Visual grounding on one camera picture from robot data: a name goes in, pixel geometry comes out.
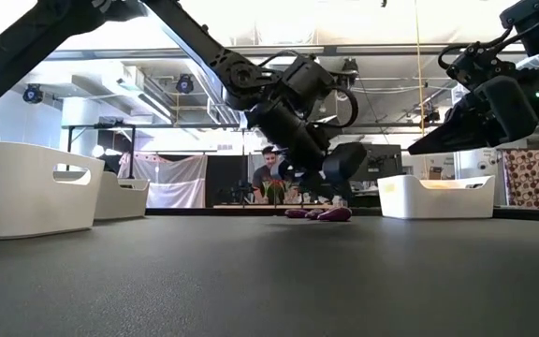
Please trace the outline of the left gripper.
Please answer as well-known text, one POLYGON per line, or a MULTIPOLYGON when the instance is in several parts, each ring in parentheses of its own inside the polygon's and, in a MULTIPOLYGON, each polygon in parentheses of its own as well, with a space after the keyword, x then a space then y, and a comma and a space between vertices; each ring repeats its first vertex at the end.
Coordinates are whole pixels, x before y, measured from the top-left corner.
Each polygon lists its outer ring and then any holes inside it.
POLYGON ((258 127, 266 139, 286 150, 286 157, 297 168, 306 169, 299 185, 311 194, 332 201, 334 195, 346 204, 354 197, 349 179, 367 156, 360 142, 337 145, 327 155, 329 139, 325 130, 300 119, 282 100, 264 101, 245 112, 248 127, 258 127), (319 170, 324 163, 326 183, 319 170))

